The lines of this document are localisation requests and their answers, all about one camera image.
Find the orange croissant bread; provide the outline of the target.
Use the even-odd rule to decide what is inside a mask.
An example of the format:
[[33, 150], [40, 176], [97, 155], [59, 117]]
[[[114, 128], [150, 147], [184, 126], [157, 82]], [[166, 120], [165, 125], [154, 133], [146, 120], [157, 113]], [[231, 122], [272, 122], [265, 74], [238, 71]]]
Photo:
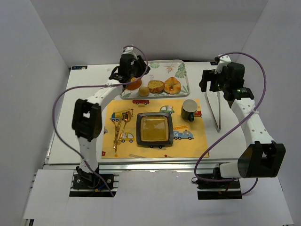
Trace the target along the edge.
[[135, 90], [138, 89], [142, 85], [141, 79], [138, 79], [136, 77], [131, 78], [131, 84], [129, 84], [126, 89], [127, 90]]

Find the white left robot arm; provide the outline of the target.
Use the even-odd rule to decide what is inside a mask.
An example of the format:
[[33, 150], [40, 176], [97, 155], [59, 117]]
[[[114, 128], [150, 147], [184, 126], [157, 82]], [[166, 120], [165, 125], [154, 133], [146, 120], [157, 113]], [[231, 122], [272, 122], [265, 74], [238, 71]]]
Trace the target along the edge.
[[83, 156], [77, 173], [92, 180], [99, 173], [96, 157], [96, 139], [102, 131], [102, 110], [133, 81], [141, 79], [150, 70], [147, 60], [134, 52], [134, 46], [126, 46], [105, 85], [87, 99], [75, 102], [71, 127], [79, 141], [80, 154]]

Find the floral serving tray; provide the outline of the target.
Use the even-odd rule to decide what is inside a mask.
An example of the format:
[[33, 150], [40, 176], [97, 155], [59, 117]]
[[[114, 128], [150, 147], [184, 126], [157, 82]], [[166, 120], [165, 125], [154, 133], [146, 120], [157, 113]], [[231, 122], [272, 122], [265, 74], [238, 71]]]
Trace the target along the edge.
[[188, 73], [185, 63], [182, 60], [160, 60], [149, 61], [150, 71], [142, 78], [142, 86], [146, 87], [149, 81], [158, 80], [165, 82], [173, 77], [181, 83], [181, 90], [177, 94], [168, 94], [164, 91], [160, 93], [150, 93], [147, 98], [169, 98], [169, 97], [186, 97], [190, 93]]

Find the toasted bread slice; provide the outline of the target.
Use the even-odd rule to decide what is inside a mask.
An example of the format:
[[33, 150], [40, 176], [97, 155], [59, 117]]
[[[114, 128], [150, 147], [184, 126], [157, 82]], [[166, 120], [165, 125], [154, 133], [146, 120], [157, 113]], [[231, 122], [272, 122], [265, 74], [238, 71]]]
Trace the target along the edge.
[[161, 93], [165, 88], [165, 84], [159, 80], [151, 80], [148, 82], [148, 89], [150, 93]]

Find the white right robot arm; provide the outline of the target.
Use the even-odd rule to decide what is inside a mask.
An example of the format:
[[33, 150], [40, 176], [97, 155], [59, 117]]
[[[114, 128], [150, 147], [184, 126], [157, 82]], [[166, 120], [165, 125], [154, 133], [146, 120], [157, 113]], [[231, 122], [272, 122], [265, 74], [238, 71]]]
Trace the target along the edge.
[[261, 98], [255, 102], [252, 91], [244, 86], [245, 67], [231, 61], [229, 54], [221, 54], [215, 58], [215, 70], [204, 70], [199, 87], [202, 92], [222, 92], [230, 109], [237, 117], [238, 124], [215, 141], [205, 152], [208, 153], [219, 142], [241, 128], [247, 148], [236, 162], [219, 165], [217, 179], [204, 179], [208, 182], [230, 182], [239, 178], [274, 178], [278, 175], [286, 149], [275, 142], [268, 133], [259, 116], [258, 108]]

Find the metal tongs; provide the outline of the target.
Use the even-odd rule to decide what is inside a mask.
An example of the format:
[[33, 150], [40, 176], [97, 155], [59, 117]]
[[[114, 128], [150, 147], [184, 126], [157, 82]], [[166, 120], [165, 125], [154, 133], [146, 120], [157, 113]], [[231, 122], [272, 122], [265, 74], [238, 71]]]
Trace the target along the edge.
[[217, 96], [217, 106], [218, 106], [217, 117], [215, 116], [214, 111], [212, 109], [212, 106], [210, 104], [208, 94], [207, 94], [207, 92], [205, 92], [205, 100], [206, 100], [207, 106], [209, 108], [209, 112], [210, 112], [210, 114], [212, 116], [212, 119], [214, 121], [215, 129], [219, 133], [222, 129], [222, 125], [221, 125], [221, 122], [222, 122], [221, 121], [221, 95], [220, 95], [219, 92], [217, 92], [216, 96]]

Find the yellow vehicle print placemat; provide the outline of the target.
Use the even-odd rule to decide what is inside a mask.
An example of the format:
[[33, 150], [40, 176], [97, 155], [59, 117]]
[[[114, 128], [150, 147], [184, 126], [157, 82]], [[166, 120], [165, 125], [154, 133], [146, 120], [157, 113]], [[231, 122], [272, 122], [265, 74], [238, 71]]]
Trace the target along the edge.
[[[106, 107], [104, 135], [97, 147], [103, 159], [123, 158], [193, 158], [199, 157], [207, 149], [207, 140], [201, 109], [193, 122], [181, 117], [184, 99], [151, 99], [151, 100], [113, 100]], [[130, 111], [131, 121], [126, 124], [122, 142], [113, 149], [115, 123], [122, 113]], [[173, 120], [174, 142], [171, 146], [150, 148], [137, 144], [136, 119], [139, 113], [160, 112], [170, 113]]]

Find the black square plate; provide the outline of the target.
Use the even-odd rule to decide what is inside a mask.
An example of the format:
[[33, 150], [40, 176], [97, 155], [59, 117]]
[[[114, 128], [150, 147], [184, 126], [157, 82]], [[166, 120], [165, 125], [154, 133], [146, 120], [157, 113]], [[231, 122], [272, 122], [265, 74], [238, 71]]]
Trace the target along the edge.
[[173, 144], [173, 121], [169, 113], [139, 113], [136, 119], [136, 141], [150, 148]]

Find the small round bun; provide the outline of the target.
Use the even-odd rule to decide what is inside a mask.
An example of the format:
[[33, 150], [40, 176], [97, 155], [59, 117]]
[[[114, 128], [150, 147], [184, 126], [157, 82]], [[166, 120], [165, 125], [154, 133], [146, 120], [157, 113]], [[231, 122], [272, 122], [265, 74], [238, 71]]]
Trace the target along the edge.
[[140, 87], [138, 90], [138, 94], [140, 97], [147, 97], [150, 93], [150, 90], [148, 87]]

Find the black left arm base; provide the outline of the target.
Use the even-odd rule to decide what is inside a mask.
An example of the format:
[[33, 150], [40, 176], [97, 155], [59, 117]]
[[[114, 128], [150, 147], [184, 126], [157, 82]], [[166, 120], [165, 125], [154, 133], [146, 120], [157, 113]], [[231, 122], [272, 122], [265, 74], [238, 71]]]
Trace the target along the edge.
[[112, 197], [118, 189], [119, 176], [114, 174], [101, 174], [103, 180], [93, 173], [86, 173], [79, 166], [73, 173], [70, 197]]

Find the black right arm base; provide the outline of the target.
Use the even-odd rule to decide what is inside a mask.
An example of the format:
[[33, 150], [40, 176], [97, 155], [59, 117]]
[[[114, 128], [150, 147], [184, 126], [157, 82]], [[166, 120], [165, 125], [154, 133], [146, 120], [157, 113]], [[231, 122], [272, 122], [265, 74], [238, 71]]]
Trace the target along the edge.
[[210, 173], [198, 173], [196, 164], [194, 174], [191, 182], [197, 185], [199, 200], [242, 199], [237, 162], [216, 164]]

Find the green mug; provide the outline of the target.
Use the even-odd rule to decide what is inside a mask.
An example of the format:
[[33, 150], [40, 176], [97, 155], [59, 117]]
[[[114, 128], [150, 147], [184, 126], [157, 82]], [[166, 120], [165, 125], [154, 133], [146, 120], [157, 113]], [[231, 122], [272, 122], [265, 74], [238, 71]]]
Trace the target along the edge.
[[192, 99], [186, 99], [181, 108], [181, 117], [184, 120], [187, 120], [189, 122], [193, 122], [195, 118], [195, 113], [198, 110], [198, 104], [195, 100]]

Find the gold spoon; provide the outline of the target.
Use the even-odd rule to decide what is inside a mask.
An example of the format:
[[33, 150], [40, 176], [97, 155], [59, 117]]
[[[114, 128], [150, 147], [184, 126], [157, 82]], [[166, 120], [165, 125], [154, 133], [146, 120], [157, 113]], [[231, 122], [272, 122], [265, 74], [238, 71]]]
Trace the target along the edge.
[[122, 119], [120, 121], [118, 134], [117, 134], [117, 144], [119, 145], [122, 141], [123, 133], [126, 127], [126, 124], [131, 121], [132, 114], [130, 111], [126, 111], [125, 113], [122, 113]]

